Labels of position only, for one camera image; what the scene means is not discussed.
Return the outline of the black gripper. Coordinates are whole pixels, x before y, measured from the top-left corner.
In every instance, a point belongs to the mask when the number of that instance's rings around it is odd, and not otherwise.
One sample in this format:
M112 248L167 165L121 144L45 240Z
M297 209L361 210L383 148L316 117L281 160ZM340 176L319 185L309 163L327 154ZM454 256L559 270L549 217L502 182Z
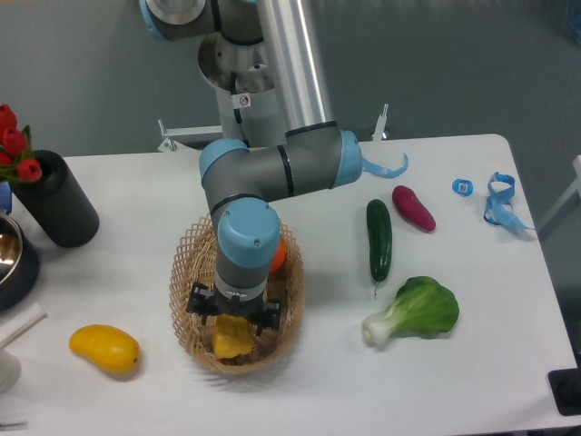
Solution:
M257 336L265 330L277 331L281 326L281 299L265 299L265 292L253 298L246 298L240 292L226 296L216 286L209 289L200 282L192 285L186 312L199 317L202 325L210 316L242 317L256 326Z

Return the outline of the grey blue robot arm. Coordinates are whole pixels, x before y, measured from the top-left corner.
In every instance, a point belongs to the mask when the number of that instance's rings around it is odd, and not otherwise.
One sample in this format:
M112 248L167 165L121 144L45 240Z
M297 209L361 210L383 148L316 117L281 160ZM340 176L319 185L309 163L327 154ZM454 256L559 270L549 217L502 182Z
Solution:
M356 136L341 130L322 74L309 1L143 1L165 41L200 36L198 64L217 94L222 137L200 156L217 239L212 285L187 310L277 329L282 305L264 292L281 239L271 203L357 181Z

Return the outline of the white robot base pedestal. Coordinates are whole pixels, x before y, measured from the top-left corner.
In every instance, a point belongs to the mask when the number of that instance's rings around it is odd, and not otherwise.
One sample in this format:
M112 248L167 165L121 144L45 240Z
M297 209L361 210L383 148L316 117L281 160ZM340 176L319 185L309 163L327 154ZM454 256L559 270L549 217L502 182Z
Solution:
M316 38L304 33L243 45L206 36L198 63L216 93L222 136L255 148L340 146L319 54Z

